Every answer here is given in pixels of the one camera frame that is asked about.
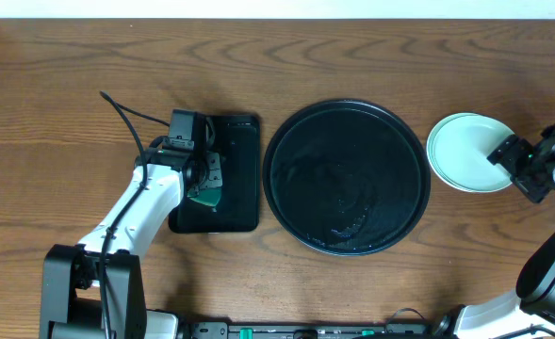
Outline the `mint green plate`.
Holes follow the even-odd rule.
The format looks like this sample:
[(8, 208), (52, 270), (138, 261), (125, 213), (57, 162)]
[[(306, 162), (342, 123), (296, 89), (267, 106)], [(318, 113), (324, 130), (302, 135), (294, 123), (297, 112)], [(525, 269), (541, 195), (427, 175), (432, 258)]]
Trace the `mint green plate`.
[(512, 184), (509, 173), (487, 156), (514, 132), (477, 113), (449, 121), (435, 138), (435, 159), (443, 174), (471, 193), (491, 193)]
[(446, 125), (449, 121), (455, 120), (455, 119), (459, 119), (462, 118), (464, 116), (473, 116), (473, 113), (471, 112), (460, 112), (460, 113), (455, 113), (452, 115), (448, 115), (445, 118), (443, 118), (442, 120), (440, 120), (431, 130), (431, 132), (428, 135), (427, 138), (427, 142), (426, 142), (426, 154), (427, 154), (427, 158), (429, 161), (429, 164), (433, 170), (433, 172), (435, 173), (435, 175), (441, 180), (443, 181), (445, 184), (447, 184), (448, 186), (451, 186), (453, 188), (456, 188), (458, 190), (464, 191), (464, 192), (469, 192), (469, 189), (459, 186), (457, 185), (455, 182), (451, 181), (445, 174), (443, 174), (437, 164), (437, 161), (435, 159), (435, 152), (433, 150), (433, 146), (435, 144), (435, 138), (436, 135), (438, 134), (438, 132), (440, 131), (440, 129)]

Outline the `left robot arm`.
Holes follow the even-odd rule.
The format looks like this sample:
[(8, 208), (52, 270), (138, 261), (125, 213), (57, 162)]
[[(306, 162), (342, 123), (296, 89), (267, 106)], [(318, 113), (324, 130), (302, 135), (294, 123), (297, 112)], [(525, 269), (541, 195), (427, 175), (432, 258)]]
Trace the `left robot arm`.
[(43, 261), (41, 338), (175, 338), (176, 315), (147, 308), (141, 261), (188, 193), (218, 202), (218, 153), (149, 148), (106, 217), (75, 245), (55, 244)]

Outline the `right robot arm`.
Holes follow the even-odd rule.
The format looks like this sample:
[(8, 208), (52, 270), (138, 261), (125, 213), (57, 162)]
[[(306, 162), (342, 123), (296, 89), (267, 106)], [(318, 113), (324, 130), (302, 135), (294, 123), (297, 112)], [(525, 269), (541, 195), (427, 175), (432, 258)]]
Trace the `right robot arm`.
[[(512, 183), (532, 202), (555, 190), (555, 135), (532, 146), (511, 135), (488, 154), (488, 161), (511, 174)], [(514, 291), (445, 315), (431, 335), (442, 338), (555, 337), (555, 233), (522, 268)]]

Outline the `green sponge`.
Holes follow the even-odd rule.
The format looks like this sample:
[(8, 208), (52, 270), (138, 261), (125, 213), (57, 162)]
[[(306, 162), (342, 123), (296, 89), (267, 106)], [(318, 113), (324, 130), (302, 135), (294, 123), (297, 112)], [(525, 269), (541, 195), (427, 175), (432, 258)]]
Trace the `green sponge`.
[(222, 193), (220, 187), (205, 190), (191, 190), (188, 193), (188, 198), (190, 200), (211, 208), (214, 208), (219, 204), (221, 196)]

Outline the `black rectangular tray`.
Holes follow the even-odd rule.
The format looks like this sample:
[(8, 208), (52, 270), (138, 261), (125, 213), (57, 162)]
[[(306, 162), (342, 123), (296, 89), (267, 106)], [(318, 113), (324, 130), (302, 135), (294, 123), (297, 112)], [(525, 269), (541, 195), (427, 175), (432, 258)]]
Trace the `black rectangular tray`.
[(169, 214), (177, 234), (243, 233), (259, 221), (260, 128), (254, 115), (212, 116), (216, 138), (210, 151), (221, 159), (221, 200), (214, 207), (188, 197)]

